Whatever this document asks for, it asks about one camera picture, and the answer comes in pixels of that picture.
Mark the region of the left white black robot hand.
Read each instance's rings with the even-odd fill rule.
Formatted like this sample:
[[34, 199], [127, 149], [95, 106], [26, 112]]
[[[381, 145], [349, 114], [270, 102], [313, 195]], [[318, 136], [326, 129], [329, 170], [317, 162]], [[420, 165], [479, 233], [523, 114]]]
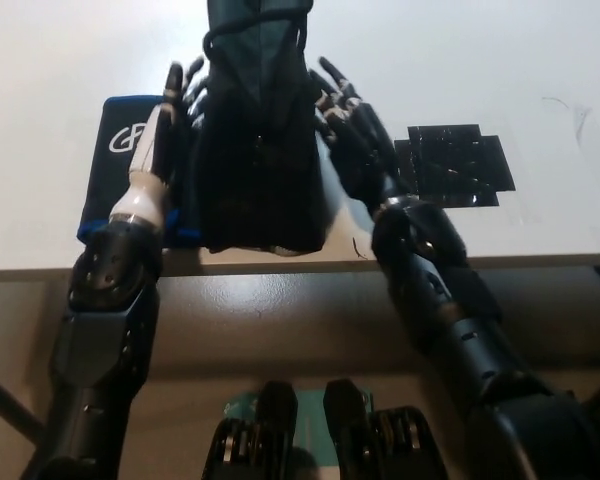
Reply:
[[152, 109], [129, 166], [170, 184], [202, 128], [208, 103], [205, 57], [170, 65], [161, 101]]

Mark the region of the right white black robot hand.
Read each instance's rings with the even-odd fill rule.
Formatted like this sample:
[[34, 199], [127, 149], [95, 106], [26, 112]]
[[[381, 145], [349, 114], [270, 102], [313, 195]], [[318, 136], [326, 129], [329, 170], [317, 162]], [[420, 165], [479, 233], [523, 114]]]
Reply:
[[374, 212], [411, 187], [400, 175], [393, 140], [374, 108], [330, 60], [321, 56], [318, 62], [329, 77], [309, 71], [318, 94], [316, 131], [329, 149], [343, 190]]

